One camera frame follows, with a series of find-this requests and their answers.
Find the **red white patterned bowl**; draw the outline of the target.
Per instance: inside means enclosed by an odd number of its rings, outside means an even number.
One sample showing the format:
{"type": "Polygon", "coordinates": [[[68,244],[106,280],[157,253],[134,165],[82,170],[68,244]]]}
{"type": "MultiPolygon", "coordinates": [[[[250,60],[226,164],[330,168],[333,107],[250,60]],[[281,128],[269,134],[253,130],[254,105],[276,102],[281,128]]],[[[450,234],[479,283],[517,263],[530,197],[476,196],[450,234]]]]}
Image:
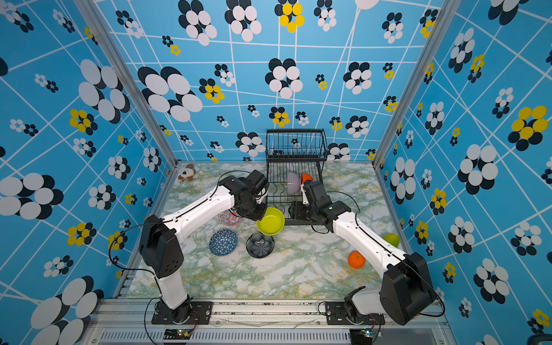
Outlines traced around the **red white patterned bowl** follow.
{"type": "Polygon", "coordinates": [[[226,210],[218,215],[219,221],[226,227],[235,227],[241,224],[244,219],[236,214],[232,213],[230,210],[226,210]]]}

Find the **orange plastic bowl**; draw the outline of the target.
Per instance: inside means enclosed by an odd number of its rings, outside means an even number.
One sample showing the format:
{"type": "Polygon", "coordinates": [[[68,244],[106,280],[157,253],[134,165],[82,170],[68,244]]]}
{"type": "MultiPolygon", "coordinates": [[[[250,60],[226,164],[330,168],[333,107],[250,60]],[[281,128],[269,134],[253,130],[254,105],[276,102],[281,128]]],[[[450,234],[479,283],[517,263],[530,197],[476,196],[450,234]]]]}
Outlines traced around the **orange plastic bowl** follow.
{"type": "Polygon", "coordinates": [[[301,183],[305,183],[306,181],[314,181],[314,178],[311,175],[303,172],[301,174],[301,183]]]}

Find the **lilac plastic bowl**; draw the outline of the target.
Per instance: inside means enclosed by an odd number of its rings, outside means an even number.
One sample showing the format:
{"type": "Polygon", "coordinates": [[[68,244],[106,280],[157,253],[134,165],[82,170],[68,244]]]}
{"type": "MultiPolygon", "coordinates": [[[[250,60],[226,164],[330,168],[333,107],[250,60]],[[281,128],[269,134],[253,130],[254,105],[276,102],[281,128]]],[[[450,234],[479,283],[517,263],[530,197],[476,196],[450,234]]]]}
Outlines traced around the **lilac plastic bowl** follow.
{"type": "Polygon", "coordinates": [[[296,195],[300,192],[301,179],[295,172],[287,172],[287,194],[296,195]]]}

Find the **lime green bowl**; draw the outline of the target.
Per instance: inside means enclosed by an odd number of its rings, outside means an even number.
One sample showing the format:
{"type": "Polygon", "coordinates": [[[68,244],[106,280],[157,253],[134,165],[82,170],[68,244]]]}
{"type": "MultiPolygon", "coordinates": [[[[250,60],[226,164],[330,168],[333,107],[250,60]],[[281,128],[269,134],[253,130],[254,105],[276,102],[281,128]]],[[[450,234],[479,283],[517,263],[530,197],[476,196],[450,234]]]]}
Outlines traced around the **lime green bowl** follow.
{"type": "Polygon", "coordinates": [[[262,234],[274,236],[279,234],[285,226],[285,216],[278,208],[267,208],[263,218],[256,221],[257,229],[262,234]]]}

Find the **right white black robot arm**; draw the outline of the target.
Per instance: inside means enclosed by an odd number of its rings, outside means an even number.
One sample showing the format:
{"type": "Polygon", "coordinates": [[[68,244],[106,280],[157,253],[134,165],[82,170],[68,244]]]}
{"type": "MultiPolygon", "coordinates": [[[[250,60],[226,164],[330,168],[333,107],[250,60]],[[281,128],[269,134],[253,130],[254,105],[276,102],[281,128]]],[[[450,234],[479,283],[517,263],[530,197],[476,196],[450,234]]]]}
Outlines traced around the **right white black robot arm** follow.
{"type": "Polygon", "coordinates": [[[415,252],[408,254],[385,241],[348,205],[332,201],[322,182],[307,180],[288,190],[293,195],[302,194],[301,201],[291,204],[293,218],[325,226],[330,233],[351,244],[374,267],[382,278],[379,302],[395,323],[404,326],[416,316],[423,316],[435,300],[442,300],[422,256],[415,252]]]}

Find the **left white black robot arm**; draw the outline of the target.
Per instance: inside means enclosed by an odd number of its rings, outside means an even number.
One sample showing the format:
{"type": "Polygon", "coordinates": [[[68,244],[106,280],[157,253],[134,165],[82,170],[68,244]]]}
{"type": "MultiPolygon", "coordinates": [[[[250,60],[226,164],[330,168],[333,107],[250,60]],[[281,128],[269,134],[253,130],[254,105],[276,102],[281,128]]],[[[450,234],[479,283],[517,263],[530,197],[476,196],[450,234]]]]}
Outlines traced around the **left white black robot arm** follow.
{"type": "Polygon", "coordinates": [[[263,198],[268,187],[268,179],[258,170],[246,177],[226,175],[191,205],[162,218],[153,215],[146,219],[139,253],[153,270],[161,301],[169,310],[183,311],[190,303],[180,274],[184,261],[181,244],[197,228],[229,209],[244,219],[261,220],[267,211],[263,198]]]}

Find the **black patterned bowl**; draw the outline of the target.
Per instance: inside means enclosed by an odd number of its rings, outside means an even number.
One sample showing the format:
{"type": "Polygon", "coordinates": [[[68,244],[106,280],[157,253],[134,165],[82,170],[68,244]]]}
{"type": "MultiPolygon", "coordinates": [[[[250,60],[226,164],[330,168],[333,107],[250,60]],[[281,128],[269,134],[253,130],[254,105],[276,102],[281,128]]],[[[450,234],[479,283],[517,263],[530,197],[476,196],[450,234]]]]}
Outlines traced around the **black patterned bowl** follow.
{"type": "Polygon", "coordinates": [[[260,231],[252,234],[246,241],[247,253],[255,259],[269,256],[275,248],[275,240],[260,231]]]}

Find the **blue patterned bowl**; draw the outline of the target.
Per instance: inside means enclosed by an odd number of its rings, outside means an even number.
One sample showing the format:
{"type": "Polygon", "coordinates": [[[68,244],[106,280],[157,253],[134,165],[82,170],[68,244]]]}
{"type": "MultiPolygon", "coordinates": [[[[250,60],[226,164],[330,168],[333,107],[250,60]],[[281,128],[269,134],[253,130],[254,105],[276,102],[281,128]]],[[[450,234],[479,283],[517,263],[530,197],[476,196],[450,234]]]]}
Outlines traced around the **blue patterned bowl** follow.
{"type": "Polygon", "coordinates": [[[209,241],[209,249],[212,254],[218,257],[227,256],[233,253],[238,245],[238,235],[230,229],[217,231],[209,241]]]}

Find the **small plush toy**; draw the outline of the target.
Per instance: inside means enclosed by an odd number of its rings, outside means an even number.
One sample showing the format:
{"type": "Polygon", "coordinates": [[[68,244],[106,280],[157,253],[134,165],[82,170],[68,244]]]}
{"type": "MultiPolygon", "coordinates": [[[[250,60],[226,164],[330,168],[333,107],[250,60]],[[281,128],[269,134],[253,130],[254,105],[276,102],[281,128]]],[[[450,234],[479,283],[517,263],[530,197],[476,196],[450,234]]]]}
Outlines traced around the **small plush toy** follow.
{"type": "Polygon", "coordinates": [[[178,182],[183,183],[186,181],[192,181],[196,172],[194,164],[188,164],[178,175],[178,182]]]}

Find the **orange fruit right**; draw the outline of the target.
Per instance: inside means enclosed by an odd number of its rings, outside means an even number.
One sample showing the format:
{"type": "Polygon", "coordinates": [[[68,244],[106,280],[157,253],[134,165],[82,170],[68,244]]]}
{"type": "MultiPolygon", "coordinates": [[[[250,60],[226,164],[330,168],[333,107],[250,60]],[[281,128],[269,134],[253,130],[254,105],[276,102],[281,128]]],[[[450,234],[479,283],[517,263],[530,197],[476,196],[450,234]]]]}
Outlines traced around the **orange fruit right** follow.
{"type": "Polygon", "coordinates": [[[366,259],[358,251],[351,252],[347,261],[349,266],[355,270],[363,268],[366,264],[366,259]]]}

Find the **green mango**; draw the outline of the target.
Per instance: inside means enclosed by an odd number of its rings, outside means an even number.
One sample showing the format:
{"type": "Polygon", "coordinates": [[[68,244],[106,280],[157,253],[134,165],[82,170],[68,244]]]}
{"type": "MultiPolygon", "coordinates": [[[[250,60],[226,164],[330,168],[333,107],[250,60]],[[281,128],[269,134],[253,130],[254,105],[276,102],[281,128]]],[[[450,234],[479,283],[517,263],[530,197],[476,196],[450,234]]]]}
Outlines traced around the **green mango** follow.
{"type": "Polygon", "coordinates": [[[397,234],[386,234],[383,239],[395,248],[400,246],[400,237],[397,234]]]}

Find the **right circuit board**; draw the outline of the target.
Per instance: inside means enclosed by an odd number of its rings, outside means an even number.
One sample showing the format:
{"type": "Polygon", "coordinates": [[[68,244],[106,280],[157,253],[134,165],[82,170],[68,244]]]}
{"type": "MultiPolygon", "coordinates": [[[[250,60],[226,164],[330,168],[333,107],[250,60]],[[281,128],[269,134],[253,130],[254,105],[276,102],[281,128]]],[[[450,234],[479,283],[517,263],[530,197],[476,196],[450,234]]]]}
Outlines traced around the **right circuit board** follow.
{"type": "Polygon", "coordinates": [[[350,329],[349,338],[351,345],[372,345],[373,337],[371,330],[350,329]]]}

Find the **left circuit board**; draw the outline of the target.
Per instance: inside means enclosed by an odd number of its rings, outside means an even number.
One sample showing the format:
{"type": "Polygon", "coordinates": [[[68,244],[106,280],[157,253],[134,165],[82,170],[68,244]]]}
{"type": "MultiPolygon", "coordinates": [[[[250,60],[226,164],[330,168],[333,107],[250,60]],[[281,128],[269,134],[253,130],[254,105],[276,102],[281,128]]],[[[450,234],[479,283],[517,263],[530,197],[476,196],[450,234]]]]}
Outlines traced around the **left circuit board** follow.
{"type": "Polygon", "coordinates": [[[192,329],[165,329],[164,341],[188,341],[193,335],[192,329]]]}

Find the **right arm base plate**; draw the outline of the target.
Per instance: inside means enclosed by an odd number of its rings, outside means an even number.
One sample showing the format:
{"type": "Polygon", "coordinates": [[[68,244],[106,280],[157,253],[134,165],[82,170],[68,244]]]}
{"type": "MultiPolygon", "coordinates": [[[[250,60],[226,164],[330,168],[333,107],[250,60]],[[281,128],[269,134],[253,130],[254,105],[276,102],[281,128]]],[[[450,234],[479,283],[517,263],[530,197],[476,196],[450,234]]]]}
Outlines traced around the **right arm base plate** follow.
{"type": "Polygon", "coordinates": [[[381,313],[371,313],[366,316],[349,316],[346,312],[345,302],[324,301],[319,308],[319,313],[322,313],[326,318],[326,323],[329,326],[378,327],[385,325],[385,316],[381,313]]]}

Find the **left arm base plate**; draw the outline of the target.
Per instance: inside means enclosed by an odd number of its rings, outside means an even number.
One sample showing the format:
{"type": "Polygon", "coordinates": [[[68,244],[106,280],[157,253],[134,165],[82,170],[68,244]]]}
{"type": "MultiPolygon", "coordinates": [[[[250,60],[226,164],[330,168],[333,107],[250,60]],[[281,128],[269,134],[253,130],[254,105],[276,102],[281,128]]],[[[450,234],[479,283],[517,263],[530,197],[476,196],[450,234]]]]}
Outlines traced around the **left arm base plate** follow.
{"type": "Polygon", "coordinates": [[[152,324],[156,325],[208,325],[212,314],[212,302],[185,301],[176,309],[170,309],[163,300],[155,304],[152,324]]]}

